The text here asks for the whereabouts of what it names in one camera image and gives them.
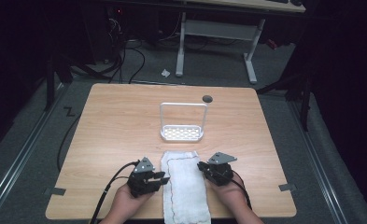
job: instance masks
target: cord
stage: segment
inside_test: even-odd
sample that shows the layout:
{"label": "cord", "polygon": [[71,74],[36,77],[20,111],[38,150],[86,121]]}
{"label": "cord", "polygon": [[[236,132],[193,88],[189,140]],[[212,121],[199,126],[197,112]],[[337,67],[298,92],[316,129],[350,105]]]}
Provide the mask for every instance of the cord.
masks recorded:
{"label": "cord", "polygon": [[168,39],[171,39],[171,38],[175,38],[176,36],[179,36],[179,35],[175,35],[175,33],[176,33],[176,30],[177,30],[177,27],[179,27],[181,16],[182,16],[182,13],[180,12],[179,16],[177,17],[177,22],[176,22],[176,26],[175,26],[174,31],[169,36],[167,36],[166,38],[159,39],[159,41],[168,40]]}
{"label": "cord", "polygon": [[166,47],[175,47],[177,45],[179,45],[179,40],[174,40],[176,39],[177,37],[179,37],[179,35],[175,35],[175,36],[172,36],[172,37],[169,37],[169,38],[165,38],[165,39],[162,39],[160,40],[158,43],[162,46],[166,46]]}
{"label": "cord", "polygon": [[[122,55],[122,63],[125,62],[125,56],[127,55],[126,54],[126,50],[127,50],[127,44],[125,43],[125,45],[124,45],[124,52],[123,52],[123,55]],[[120,82],[120,84],[122,84],[122,68],[120,69],[119,82]]]}
{"label": "cord", "polygon": [[143,68],[143,66],[145,65],[145,55],[142,53],[142,52],[140,52],[139,50],[137,50],[137,49],[131,49],[131,50],[134,50],[134,51],[136,51],[136,52],[138,52],[140,55],[142,55],[142,57],[143,57],[143,62],[142,62],[142,65],[140,65],[140,67],[139,67],[139,69],[131,76],[131,78],[130,78],[130,80],[128,81],[128,84],[131,84],[131,82],[133,81],[133,79],[134,79],[134,77],[136,76],[136,74],[140,71],[140,70],[142,70],[142,68]]}
{"label": "cord", "polygon": [[213,44],[224,45],[224,46],[233,45],[236,42],[242,42],[242,41],[243,40],[235,39],[235,40],[230,40],[230,42],[228,42],[228,43],[223,43],[222,41],[215,40],[215,38],[209,38],[209,42],[211,42]]}
{"label": "cord", "polygon": [[105,199],[105,197],[106,197],[106,195],[107,195],[107,193],[108,193],[108,191],[109,191],[109,189],[110,189],[110,187],[111,187],[111,184],[115,181],[115,180],[117,180],[117,179],[119,179],[119,178],[128,178],[128,177],[126,177],[126,176],[120,176],[120,177],[118,177],[118,175],[121,173],[121,171],[122,170],[124,170],[125,168],[127,168],[128,166],[130,166],[130,165],[134,165],[134,166],[136,166],[137,164],[139,164],[139,162],[140,161],[132,161],[132,162],[130,162],[130,163],[127,163],[127,164],[125,164],[125,165],[123,165],[117,172],[116,172],[116,174],[115,175],[113,175],[113,177],[110,179],[110,181],[108,182],[108,184],[106,185],[106,187],[105,187],[105,189],[104,189],[104,192],[102,193],[102,196],[101,196],[101,198],[99,199],[99,202],[98,202],[98,204],[96,205],[96,209],[95,209],[95,212],[93,213],[93,216],[92,216],[92,219],[91,219],[91,224],[94,224],[95,223],[95,221],[96,221],[96,218],[98,217],[98,214],[99,214],[99,210],[101,210],[101,206],[102,206],[102,203],[104,202],[104,199]]}
{"label": "cord", "polygon": [[229,177],[215,171],[216,174],[222,176],[223,178],[226,178],[226,179],[230,179],[236,186],[238,186],[243,192],[244,192],[244,195],[245,195],[245,198],[247,199],[247,206],[252,209],[252,204],[250,203],[250,199],[249,199],[249,195],[247,194],[247,190],[245,189],[245,183],[244,183],[244,180],[241,178],[241,176],[236,172],[236,171],[233,171],[242,181],[242,186],[236,182],[235,180],[233,179],[230,179]]}
{"label": "cord", "polygon": [[188,46],[188,44],[189,44],[189,41],[185,41],[186,43],[185,43],[185,48],[186,49],[191,49],[191,50],[200,50],[200,49],[203,49],[203,48],[205,48],[207,45],[208,45],[208,42],[209,42],[209,38],[208,37],[206,37],[206,36],[191,36],[191,38],[187,38],[187,40],[204,40],[204,43],[203,43],[203,45],[201,46],[201,47],[198,47],[198,48],[190,48],[189,46]]}
{"label": "cord", "polygon": [[143,40],[141,40],[141,39],[130,39],[130,40],[127,41],[127,44],[128,44],[128,42],[131,42],[131,43],[139,42],[139,44],[137,46],[129,47],[127,49],[139,49],[140,47],[143,46]]}
{"label": "cord", "polygon": [[60,148],[58,150],[58,156],[57,156],[57,168],[58,168],[58,171],[59,172],[61,172],[61,169],[62,169],[61,162],[60,162],[62,147],[64,145],[64,142],[66,141],[67,135],[70,133],[70,131],[72,130],[72,128],[75,125],[75,123],[78,122],[78,119],[80,117],[81,117],[81,114],[78,115],[78,117],[75,119],[75,121],[73,121],[73,123],[70,125],[69,129],[67,130],[67,132],[64,134],[64,139],[62,140],[62,143],[61,143]]}
{"label": "cord", "polygon": [[111,81],[113,80],[114,76],[120,71],[121,73],[121,67],[122,67],[122,64],[124,63],[123,59],[121,58],[121,56],[119,55],[118,56],[118,60],[120,62],[119,66],[116,68],[116,71],[113,73],[113,75],[110,77],[108,83],[111,83]]}
{"label": "cord", "polygon": [[[110,38],[111,38],[111,41],[112,41],[112,52],[113,52],[113,57],[114,55],[116,54],[116,60],[115,62],[110,66],[108,67],[107,69],[103,70],[103,71],[94,71],[92,70],[90,67],[86,66],[86,65],[82,65],[82,64],[79,64],[79,63],[74,63],[75,66],[77,66],[79,69],[81,69],[82,71],[84,72],[79,72],[73,68],[71,68],[71,72],[75,73],[75,74],[78,74],[78,75],[82,75],[82,76],[86,76],[86,75],[90,75],[90,76],[93,76],[93,77],[97,77],[97,78],[101,78],[101,79],[108,79],[108,83],[110,83],[112,81],[112,78],[117,74],[117,72],[120,70],[121,66],[122,66],[122,63],[123,61],[121,60],[121,56],[120,56],[120,50],[122,48],[125,48],[125,39],[126,39],[126,36],[128,35],[128,33],[122,29],[121,25],[119,24],[118,21],[114,20],[114,19],[108,19],[109,21],[111,21],[113,23],[113,27],[111,27],[111,30],[110,32],[108,33]],[[117,41],[114,41],[114,37],[113,37],[113,31],[115,29],[117,29],[118,27],[118,31],[117,31],[117,37],[116,37],[116,40]],[[105,74],[109,73],[109,72],[112,72],[113,70],[115,70],[115,73],[113,74],[112,77],[107,77],[105,76]]]}

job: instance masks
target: white towel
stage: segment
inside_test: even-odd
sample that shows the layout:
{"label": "white towel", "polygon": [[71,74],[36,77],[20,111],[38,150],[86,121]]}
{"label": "white towel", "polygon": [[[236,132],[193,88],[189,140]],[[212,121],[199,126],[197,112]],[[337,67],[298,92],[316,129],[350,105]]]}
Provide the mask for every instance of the white towel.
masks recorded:
{"label": "white towel", "polygon": [[162,170],[170,176],[163,186],[165,224],[210,224],[206,187],[197,152],[166,151]]}

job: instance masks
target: silver metal plate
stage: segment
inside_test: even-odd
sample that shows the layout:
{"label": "silver metal plate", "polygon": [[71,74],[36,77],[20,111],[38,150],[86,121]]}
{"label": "silver metal plate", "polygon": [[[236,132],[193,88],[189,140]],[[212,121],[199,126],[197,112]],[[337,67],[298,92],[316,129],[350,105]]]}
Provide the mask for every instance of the silver metal plate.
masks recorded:
{"label": "silver metal plate", "polygon": [[147,171],[154,171],[156,168],[153,166],[153,163],[147,158],[144,157],[139,164],[134,168],[134,173],[143,173]]}
{"label": "silver metal plate", "polygon": [[203,137],[197,125],[165,125],[162,127],[162,138],[166,141],[199,141]]}
{"label": "silver metal plate", "polygon": [[217,153],[215,153],[215,155],[213,155],[208,160],[208,163],[218,165],[218,164],[223,164],[223,163],[227,163],[227,162],[230,162],[230,161],[236,161],[236,160],[237,160],[236,157],[224,154],[222,152],[217,152]]}

